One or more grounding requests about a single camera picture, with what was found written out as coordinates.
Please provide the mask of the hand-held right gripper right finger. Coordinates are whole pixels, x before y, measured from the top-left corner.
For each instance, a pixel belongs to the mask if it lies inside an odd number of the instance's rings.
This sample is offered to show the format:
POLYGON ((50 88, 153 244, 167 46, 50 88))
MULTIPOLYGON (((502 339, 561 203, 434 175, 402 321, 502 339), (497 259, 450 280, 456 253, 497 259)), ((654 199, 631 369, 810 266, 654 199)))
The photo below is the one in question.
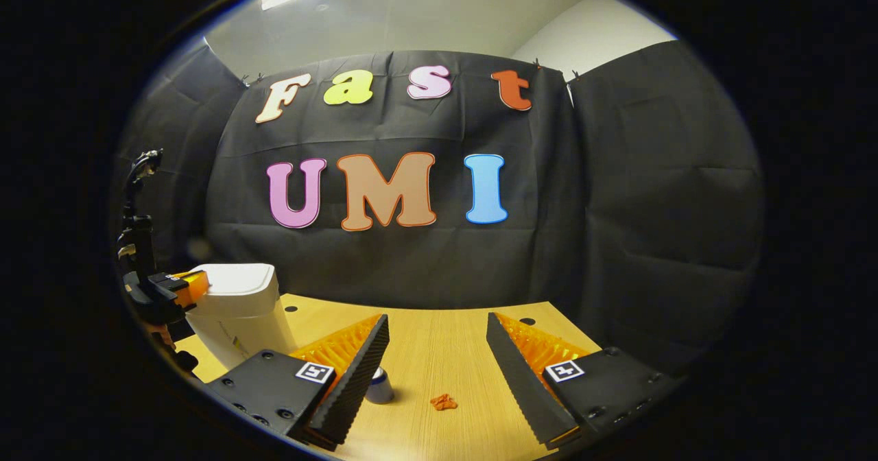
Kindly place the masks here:
POLYGON ((487 315, 486 341, 537 442, 548 449, 594 445, 684 382, 615 346, 585 351, 499 312, 487 315))

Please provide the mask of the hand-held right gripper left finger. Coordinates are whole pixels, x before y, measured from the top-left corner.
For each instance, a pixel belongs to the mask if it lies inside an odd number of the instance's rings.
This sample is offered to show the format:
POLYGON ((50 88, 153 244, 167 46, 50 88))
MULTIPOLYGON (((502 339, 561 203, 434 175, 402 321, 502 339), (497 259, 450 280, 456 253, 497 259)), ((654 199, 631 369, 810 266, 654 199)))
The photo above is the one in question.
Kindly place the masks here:
POLYGON ((390 340, 387 314, 375 314, 292 354, 259 351, 206 389, 276 435, 335 451, 390 340))

